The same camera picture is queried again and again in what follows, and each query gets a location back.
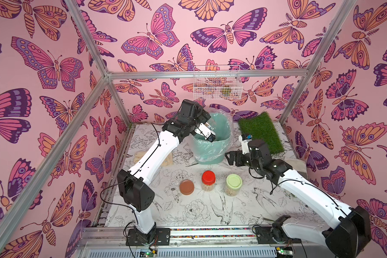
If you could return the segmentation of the peanut jar clear plastic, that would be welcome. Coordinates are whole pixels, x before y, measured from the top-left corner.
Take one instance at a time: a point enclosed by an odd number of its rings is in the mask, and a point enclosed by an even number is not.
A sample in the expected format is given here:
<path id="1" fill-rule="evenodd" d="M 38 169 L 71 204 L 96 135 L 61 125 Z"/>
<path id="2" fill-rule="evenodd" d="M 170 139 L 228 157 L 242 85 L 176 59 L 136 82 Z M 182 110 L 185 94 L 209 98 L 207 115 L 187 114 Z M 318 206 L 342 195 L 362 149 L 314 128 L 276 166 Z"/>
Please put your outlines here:
<path id="1" fill-rule="evenodd" d="M 209 130 L 215 131 L 217 127 L 217 123 L 213 118 L 210 118 L 205 124 L 204 124 Z"/>

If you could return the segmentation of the red lid peanut jar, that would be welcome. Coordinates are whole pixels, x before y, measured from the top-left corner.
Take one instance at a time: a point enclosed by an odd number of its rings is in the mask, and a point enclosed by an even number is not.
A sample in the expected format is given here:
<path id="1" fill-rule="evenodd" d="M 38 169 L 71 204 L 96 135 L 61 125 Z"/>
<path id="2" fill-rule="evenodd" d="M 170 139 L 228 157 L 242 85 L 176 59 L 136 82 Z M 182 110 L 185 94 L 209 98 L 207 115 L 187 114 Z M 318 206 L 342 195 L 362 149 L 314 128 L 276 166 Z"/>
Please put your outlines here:
<path id="1" fill-rule="evenodd" d="M 216 176 L 215 173 L 208 170 L 202 174 L 202 189 L 204 191 L 213 191 L 215 188 Z"/>

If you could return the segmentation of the brown jar lid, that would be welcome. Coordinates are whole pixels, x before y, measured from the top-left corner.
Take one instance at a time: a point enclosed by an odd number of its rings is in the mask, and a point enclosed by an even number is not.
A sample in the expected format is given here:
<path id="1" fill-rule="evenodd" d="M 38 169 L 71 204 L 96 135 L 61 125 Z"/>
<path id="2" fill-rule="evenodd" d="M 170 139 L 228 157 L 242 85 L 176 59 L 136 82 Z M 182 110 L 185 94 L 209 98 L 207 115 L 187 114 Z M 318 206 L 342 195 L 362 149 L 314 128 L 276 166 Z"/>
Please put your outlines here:
<path id="1" fill-rule="evenodd" d="M 191 180 L 183 180 L 179 184 L 179 189 L 183 195 L 191 195 L 195 190 L 195 185 Z"/>

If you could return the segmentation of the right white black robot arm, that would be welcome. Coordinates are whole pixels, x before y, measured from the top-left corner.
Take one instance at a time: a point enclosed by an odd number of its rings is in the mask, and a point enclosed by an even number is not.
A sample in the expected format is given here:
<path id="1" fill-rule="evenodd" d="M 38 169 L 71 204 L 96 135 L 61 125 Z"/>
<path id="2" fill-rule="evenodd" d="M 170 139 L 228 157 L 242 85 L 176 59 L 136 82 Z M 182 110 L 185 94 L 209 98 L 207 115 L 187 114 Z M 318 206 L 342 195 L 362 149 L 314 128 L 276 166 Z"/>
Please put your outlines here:
<path id="1" fill-rule="evenodd" d="M 324 226 L 306 223 L 283 215 L 272 223 L 271 235 L 278 244 L 291 239 L 306 240 L 326 246 L 338 258 L 355 258 L 371 241 L 369 213 L 362 207 L 343 203 L 306 180 L 297 170 L 280 159 L 272 158 L 261 139 L 240 139 L 241 150 L 225 153 L 229 165 L 247 166 L 311 208 L 325 222 Z"/>

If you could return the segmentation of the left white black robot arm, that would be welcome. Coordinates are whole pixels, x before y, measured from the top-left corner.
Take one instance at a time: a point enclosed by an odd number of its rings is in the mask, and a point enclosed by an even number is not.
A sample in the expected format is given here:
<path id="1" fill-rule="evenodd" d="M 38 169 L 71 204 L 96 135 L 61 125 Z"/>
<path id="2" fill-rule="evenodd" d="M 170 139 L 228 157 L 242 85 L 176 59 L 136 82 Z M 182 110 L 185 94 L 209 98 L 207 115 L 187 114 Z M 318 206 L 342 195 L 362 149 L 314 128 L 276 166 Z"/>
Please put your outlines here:
<path id="1" fill-rule="evenodd" d="M 130 169 L 117 174 L 120 196 L 135 215 L 135 235 L 142 244 L 155 241 L 157 225 L 150 205 L 155 192 L 149 187 L 167 156 L 188 136 L 197 134 L 213 142 L 216 134 L 209 124 L 211 115 L 197 102 L 184 100 L 176 114 L 164 122 L 157 140 Z"/>

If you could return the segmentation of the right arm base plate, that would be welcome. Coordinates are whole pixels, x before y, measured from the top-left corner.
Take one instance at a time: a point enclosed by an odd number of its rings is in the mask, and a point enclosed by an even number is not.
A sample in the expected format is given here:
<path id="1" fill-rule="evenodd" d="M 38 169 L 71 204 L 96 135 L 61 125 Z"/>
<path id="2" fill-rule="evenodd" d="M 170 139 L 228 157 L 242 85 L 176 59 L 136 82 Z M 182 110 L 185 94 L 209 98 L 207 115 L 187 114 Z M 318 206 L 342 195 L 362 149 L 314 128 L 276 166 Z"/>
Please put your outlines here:
<path id="1" fill-rule="evenodd" d="M 301 240 L 291 239 L 286 236 L 283 230 L 280 230 L 276 227 L 271 227 L 270 225 L 254 225 L 252 227 L 252 232 L 257 238 L 258 244 L 300 244 Z"/>

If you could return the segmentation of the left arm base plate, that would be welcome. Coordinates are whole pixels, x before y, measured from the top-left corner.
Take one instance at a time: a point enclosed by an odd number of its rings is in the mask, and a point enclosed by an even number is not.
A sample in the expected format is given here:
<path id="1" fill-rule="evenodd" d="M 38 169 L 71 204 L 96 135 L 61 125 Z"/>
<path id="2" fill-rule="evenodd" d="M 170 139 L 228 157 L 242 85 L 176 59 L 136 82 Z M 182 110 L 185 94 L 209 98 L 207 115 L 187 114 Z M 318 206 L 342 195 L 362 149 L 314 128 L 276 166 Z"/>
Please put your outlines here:
<path id="1" fill-rule="evenodd" d="M 170 243 L 170 228 L 154 228 L 143 234 L 137 229 L 130 229 L 126 236 L 127 246 L 168 246 Z"/>

